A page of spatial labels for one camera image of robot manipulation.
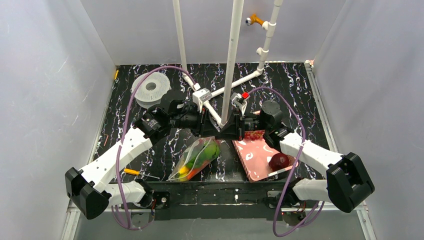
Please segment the green toy mango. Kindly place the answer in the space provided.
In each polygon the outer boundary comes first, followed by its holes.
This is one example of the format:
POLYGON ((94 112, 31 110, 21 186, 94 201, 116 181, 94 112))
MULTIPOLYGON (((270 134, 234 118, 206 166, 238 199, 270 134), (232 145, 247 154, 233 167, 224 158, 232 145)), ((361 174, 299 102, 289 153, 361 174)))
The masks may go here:
POLYGON ((201 162, 213 161, 220 155, 220 153, 220 145, 215 140, 211 140, 199 153, 198 160, 201 162))

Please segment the clear dotted zip bag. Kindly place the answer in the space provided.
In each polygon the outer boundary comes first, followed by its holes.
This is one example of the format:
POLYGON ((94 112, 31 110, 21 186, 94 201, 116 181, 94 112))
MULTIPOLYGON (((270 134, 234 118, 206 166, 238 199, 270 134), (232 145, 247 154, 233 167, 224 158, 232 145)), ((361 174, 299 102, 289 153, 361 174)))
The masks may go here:
POLYGON ((187 177, 179 177, 179 170, 181 167, 187 166, 188 168, 190 168, 190 172, 193 169, 197 169, 197 168, 202 168, 202 170, 209 165, 212 161, 199 161, 199 153, 202 151, 202 149, 204 148, 204 146, 209 143, 211 140, 215 140, 220 148, 221 148, 221 141, 218 139, 215 139, 215 137, 211 136, 211 137, 202 137, 202 138, 198 138, 197 140, 195 140, 181 155, 179 162, 177 163, 176 167, 174 168, 174 170, 172 171, 172 173, 170 174, 170 176, 168 177, 167 181, 169 182, 187 182, 189 180, 187 180, 187 177))

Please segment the pink plastic basket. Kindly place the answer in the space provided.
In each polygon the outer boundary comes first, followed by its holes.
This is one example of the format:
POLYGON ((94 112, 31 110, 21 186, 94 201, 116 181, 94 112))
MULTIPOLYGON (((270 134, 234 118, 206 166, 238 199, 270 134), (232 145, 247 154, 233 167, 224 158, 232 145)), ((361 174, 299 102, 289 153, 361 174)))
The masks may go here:
POLYGON ((293 168, 295 158, 287 155, 290 158, 290 166, 272 172, 268 163, 273 155, 280 152, 269 147, 264 139, 255 141, 234 140, 232 143, 246 177, 251 183, 286 178, 289 171, 293 168))

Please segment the yellow toy banana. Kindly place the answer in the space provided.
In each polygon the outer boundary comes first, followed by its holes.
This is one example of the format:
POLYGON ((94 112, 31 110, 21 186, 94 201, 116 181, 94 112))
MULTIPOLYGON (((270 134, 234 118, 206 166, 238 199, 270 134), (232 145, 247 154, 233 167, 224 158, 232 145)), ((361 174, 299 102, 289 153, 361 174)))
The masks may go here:
POLYGON ((183 166, 180 168, 180 170, 178 171, 178 177, 179 178, 184 178, 185 176, 188 175, 188 173, 190 172, 190 168, 188 168, 187 166, 183 166))

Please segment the orange toy carrot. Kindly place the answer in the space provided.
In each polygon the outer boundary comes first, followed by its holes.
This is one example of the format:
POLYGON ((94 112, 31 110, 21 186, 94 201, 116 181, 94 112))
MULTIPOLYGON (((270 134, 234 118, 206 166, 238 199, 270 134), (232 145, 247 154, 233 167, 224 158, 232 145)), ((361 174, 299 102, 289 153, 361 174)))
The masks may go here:
POLYGON ((193 169, 187 176, 187 180, 191 180, 195 175, 197 175, 199 172, 202 171, 202 168, 195 168, 193 169))

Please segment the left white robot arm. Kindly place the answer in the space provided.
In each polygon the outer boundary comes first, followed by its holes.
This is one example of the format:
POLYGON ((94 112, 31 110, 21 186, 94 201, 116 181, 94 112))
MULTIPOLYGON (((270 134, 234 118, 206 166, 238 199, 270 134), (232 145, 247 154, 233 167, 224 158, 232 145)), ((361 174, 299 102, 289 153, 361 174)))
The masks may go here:
POLYGON ((121 170, 143 152, 167 137, 171 129, 189 129, 197 137, 215 137, 222 132, 209 111, 182 100, 162 100, 150 107, 121 139, 93 162, 64 175, 69 199, 88 219, 108 207, 139 203, 147 193, 141 183, 111 183, 121 170))

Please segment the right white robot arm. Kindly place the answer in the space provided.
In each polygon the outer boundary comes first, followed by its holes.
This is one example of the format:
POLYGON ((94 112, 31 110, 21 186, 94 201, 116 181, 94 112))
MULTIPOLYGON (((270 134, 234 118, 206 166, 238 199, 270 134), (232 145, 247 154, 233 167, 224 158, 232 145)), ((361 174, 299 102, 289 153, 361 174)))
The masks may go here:
POLYGON ((258 115, 242 116, 233 110, 228 123, 219 130, 217 138, 242 140, 247 131, 263 130, 266 144, 278 152, 293 156, 318 171, 323 179, 287 178, 287 188, 281 194, 283 204, 301 201, 329 202, 350 213, 376 188, 361 158, 350 152, 342 154, 327 150, 302 136, 283 123, 280 105, 267 100, 258 115))

